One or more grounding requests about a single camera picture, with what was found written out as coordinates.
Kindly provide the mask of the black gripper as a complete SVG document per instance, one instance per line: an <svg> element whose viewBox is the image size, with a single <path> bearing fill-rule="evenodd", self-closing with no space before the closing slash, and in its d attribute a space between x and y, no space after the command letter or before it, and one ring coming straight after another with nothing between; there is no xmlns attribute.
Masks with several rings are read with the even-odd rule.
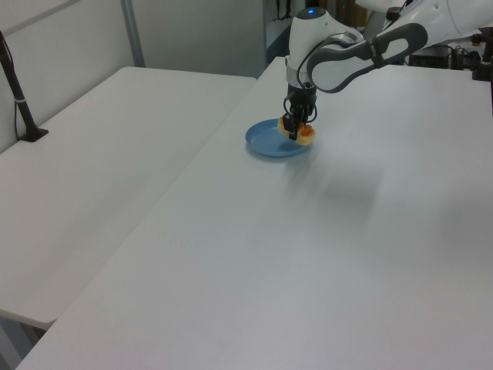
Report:
<svg viewBox="0 0 493 370"><path fill-rule="evenodd" d="M317 88L309 83L305 87L287 86L287 96L284 98L286 114L283 115L283 129L289 139L296 140L298 135L298 121L293 116L306 116L304 124L311 123L316 99Z"/></svg>

